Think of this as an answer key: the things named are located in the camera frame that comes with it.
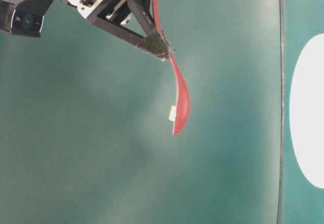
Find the dark vertical line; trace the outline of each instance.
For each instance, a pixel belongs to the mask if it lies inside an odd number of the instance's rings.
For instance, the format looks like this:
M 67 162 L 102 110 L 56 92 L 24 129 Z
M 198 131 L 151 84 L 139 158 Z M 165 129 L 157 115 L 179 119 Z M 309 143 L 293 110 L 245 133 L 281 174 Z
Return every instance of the dark vertical line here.
M 285 126 L 285 31 L 284 31 L 284 0 L 279 0 L 280 9 L 280 60 L 281 60 L 281 135 L 280 135 L 280 174 L 277 224 L 281 224 L 282 208 L 282 166 L 284 156 L 284 126 Z

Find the small white tag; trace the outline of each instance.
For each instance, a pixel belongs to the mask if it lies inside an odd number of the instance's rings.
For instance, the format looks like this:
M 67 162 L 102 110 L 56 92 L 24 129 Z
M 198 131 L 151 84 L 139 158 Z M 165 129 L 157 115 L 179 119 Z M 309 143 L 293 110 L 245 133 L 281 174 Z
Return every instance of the small white tag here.
M 177 115 L 177 107 L 172 105 L 170 115 L 169 115 L 169 120 L 172 122 L 176 121 L 176 115 Z

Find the green backdrop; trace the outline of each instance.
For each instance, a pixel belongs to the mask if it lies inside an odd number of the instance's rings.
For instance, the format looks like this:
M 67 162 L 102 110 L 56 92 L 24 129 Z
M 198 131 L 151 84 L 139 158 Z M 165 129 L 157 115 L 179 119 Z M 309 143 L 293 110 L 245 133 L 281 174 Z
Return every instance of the green backdrop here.
M 285 63 L 285 125 L 281 218 L 284 224 L 324 223 L 324 190 L 301 172 L 289 129 L 289 97 L 293 72 L 306 43 L 324 33 L 324 0 L 282 0 Z
M 276 222 L 279 0 L 159 3 L 191 94 L 175 139 L 169 62 L 59 0 L 42 38 L 0 36 L 1 223 Z

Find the red spoon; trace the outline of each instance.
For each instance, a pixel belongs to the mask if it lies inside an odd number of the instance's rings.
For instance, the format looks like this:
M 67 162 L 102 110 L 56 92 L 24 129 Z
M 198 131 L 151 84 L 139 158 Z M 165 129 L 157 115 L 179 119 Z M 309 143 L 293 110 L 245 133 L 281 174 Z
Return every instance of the red spoon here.
M 158 17 L 158 0 L 152 0 L 152 10 L 155 26 L 160 33 L 161 37 L 165 39 L 164 34 L 161 29 L 161 25 Z M 185 126 L 190 112 L 190 96 L 188 92 L 188 88 L 186 82 L 179 70 L 179 67 L 173 58 L 173 56 L 169 55 L 171 65 L 173 67 L 173 71 L 176 78 L 177 85 L 177 99 L 176 99 L 176 109 L 175 109 L 175 120 L 173 124 L 173 132 L 172 135 L 176 136 Z

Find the white circle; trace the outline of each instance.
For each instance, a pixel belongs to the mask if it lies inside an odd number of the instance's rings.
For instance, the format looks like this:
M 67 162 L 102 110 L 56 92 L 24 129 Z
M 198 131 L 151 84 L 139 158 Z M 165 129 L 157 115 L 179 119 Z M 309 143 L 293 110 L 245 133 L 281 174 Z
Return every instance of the white circle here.
M 302 50 L 290 93 L 290 129 L 298 164 L 314 186 L 324 188 L 324 34 Z

